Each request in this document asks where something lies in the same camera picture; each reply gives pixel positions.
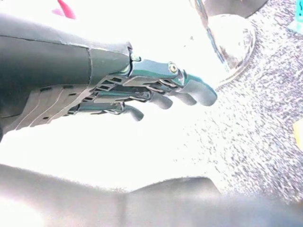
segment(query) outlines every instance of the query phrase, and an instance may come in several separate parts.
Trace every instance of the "prosthetic arm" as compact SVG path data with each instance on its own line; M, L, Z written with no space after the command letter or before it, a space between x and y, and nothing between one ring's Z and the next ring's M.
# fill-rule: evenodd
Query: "prosthetic arm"
M176 96L210 106L216 93L173 62L135 55L129 42L56 15L37 20L0 10L1 135L78 113L144 115L130 101L162 109Z

